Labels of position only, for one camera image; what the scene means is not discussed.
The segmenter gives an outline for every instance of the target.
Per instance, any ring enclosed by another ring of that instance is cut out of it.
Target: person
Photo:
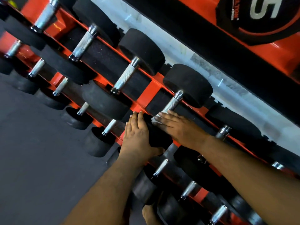
[[[210,136],[193,121],[168,111],[159,113],[157,126],[181,145],[198,151],[234,186],[269,225],[300,224],[300,181]],[[143,114],[126,123],[120,155],[67,216],[63,225],[128,224],[124,210],[131,185],[146,162],[162,154],[149,144]],[[149,206],[143,209],[147,225],[158,225]]]

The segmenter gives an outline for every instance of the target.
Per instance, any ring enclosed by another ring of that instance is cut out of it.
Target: floor
[[[0,224],[59,224],[105,172],[114,148],[104,158],[87,155],[81,142],[89,129],[70,128],[61,111],[6,81],[0,74]],[[130,224],[144,224],[135,205]]]

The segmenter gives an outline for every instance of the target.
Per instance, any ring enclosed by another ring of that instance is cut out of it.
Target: person's left arm
[[[137,171],[159,154],[162,150],[149,144],[143,114],[134,112],[126,123],[118,159],[81,198],[63,225],[119,225]]]

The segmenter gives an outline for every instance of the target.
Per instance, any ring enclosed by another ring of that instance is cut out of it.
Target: person's right arm
[[[159,128],[215,166],[269,225],[300,224],[300,181],[210,136],[172,111],[155,117]]]

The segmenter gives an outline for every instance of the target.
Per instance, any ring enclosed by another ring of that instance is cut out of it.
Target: white number
[[[251,9],[250,9],[250,16],[252,19],[261,19],[264,17],[264,15],[267,12],[267,7],[268,5],[275,5],[271,18],[276,18],[278,12],[279,12],[279,8],[281,6],[282,0],[263,0],[263,4],[262,4],[262,10],[259,13],[255,12],[255,7],[257,4],[257,0],[252,0],[251,3]]]

